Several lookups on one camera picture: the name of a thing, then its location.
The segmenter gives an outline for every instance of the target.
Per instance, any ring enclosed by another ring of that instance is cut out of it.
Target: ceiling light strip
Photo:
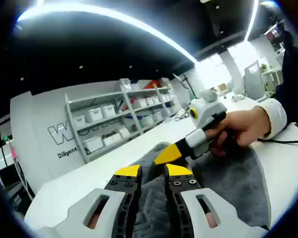
[[[35,6],[33,8],[30,8],[26,10],[19,18],[18,22],[38,16],[43,14],[48,14],[51,12],[65,12],[65,11],[81,11],[81,12],[89,12],[89,13],[95,13],[99,15],[104,15],[108,17],[112,17],[118,20],[121,20],[123,22],[126,22],[128,24],[131,24],[133,26],[136,26],[138,28],[141,28],[147,32],[149,32],[152,35],[157,36],[161,40],[165,41],[175,49],[177,49],[180,53],[182,53],[185,57],[187,57],[190,61],[192,61],[194,64],[197,64],[198,61],[190,55],[185,49],[183,49],[181,46],[179,46],[177,43],[175,43],[173,40],[168,38],[167,36],[163,35],[161,32],[157,31],[156,29],[152,28],[151,26],[131,17],[125,14],[122,14],[120,12],[107,9],[104,7],[99,6],[93,6],[93,5],[86,5],[81,3],[54,3],[54,4],[44,4],[42,6]]]
[[[251,32],[251,30],[253,28],[255,17],[256,17],[256,13],[257,13],[257,10],[258,10],[258,4],[259,4],[258,0],[254,0],[253,13],[252,13],[252,17],[250,19],[250,23],[249,23],[249,26],[248,26],[248,29],[247,29],[246,36],[245,36],[244,41],[248,41],[248,37],[249,37],[250,32]]]
[[[268,7],[277,7],[277,3],[275,3],[274,1],[263,1],[260,3],[263,6],[268,6]]]
[[[36,5],[37,5],[37,6],[42,6],[43,3],[44,3],[44,0],[37,0],[37,1],[36,1]]]

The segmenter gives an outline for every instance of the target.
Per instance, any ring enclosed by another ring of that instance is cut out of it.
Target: gray towel
[[[142,191],[134,226],[134,238],[169,237],[169,217],[166,210],[164,178],[147,180],[153,160],[168,144],[159,144],[134,164],[143,169]],[[196,179],[209,187],[237,210],[239,219],[250,226],[269,227],[270,203],[264,175],[255,153],[243,149],[237,158],[212,158],[206,153],[192,161],[187,158]]]

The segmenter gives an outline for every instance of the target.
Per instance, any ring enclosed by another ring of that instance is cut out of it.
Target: white desk
[[[280,79],[279,79],[279,76],[278,76],[278,71],[281,71],[282,68],[281,67],[276,67],[276,68],[273,68],[271,70],[268,70],[264,73],[262,73],[262,75],[264,76],[268,76],[270,75],[270,77],[272,78],[273,82],[275,81],[274,77],[273,77],[273,74],[276,74],[276,79],[277,79],[277,82],[278,82],[278,85],[280,85]]]
[[[228,111],[247,110],[258,104],[249,98],[233,103],[229,94],[227,99],[220,100]],[[116,170],[135,162],[156,144],[174,143],[193,129],[190,118],[162,123],[97,160],[44,184],[29,207],[25,222],[34,230],[55,226],[66,218],[70,206],[96,187],[103,188]],[[276,139],[298,140],[298,128],[290,125]],[[273,225],[296,196],[298,145],[255,142],[252,146],[263,167]]]

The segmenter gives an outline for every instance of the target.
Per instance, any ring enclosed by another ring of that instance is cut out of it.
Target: human hand
[[[271,131],[271,123],[264,109],[254,107],[248,111],[228,113],[216,128],[205,131],[209,139],[217,137],[210,145],[210,151],[216,156],[225,156],[222,145],[227,138],[226,130],[233,132],[239,146],[248,146]]]

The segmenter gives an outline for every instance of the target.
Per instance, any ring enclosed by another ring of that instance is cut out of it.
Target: white storage bin
[[[167,102],[170,102],[171,101],[171,95],[170,94],[166,94],[165,95],[165,98],[166,98]]]
[[[171,107],[171,113],[175,113],[176,110],[175,110],[175,106]]]
[[[88,111],[87,119],[89,122],[94,122],[103,119],[101,108],[95,108]]]
[[[140,85],[137,84],[137,83],[132,83],[132,84],[131,84],[131,89],[132,89],[133,91],[140,91],[140,90],[141,90]]]
[[[162,101],[165,103],[167,101],[167,96],[165,94],[162,94]]]
[[[120,85],[123,86],[126,92],[132,92],[131,83],[128,78],[121,78],[117,81],[116,90],[121,91]]]
[[[114,105],[108,105],[102,108],[105,118],[111,118],[116,115]]]
[[[147,119],[146,118],[142,118],[141,120],[139,120],[139,123],[142,127],[146,127],[147,126]]]
[[[170,108],[166,108],[167,109],[167,116],[171,114]]]
[[[162,114],[161,114],[161,112],[156,112],[156,113],[152,114],[152,118],[153,118],[154,121],[159,121],[159,120],[161,120],[161,119],[162,119]]]
[[[146,98],[146,102],[147,102],[148,106],[154,105],[152,97]]]
[[[115,140],[114,140],[113,136],[109,136],[107,138],[104,138],[104,143],[106,146],[109,146],[109,145],[115,143]]]
[[[86,125],[85,116],[79,116],[74,118],[74,124],[76,127],[83,127]]]
[[[129,131],[127,130],[127,128],[125,126],[123,126],[122,128],[119,129],[119,133],[121,134],[121,136],[123,138],[128,137],[130,135]]]
[[[145,108],[146,106],[147,106],[147,102],[144,98],[136,99],[134,102],[134,109]]]
[[[84,141],[83,145],[84,145],[84,148],[89,150],[90,153],[104,147],[101,137],[99,136],[93,137],[91,139]]]
[[[153,124],[153,118],[152,115],[145,117],[146,125],[152,125]]]
[[[170,107],[170,113],[174,112],[174,107]]]
[[[154,104],[159,104],[160,103],[159,98],[157,96],[153,96],[152,100],[153,100]]]
[[[118,142],[120,140],[122,140],[121,135],[119,133],[114,134],[111,136],[114,142]]]

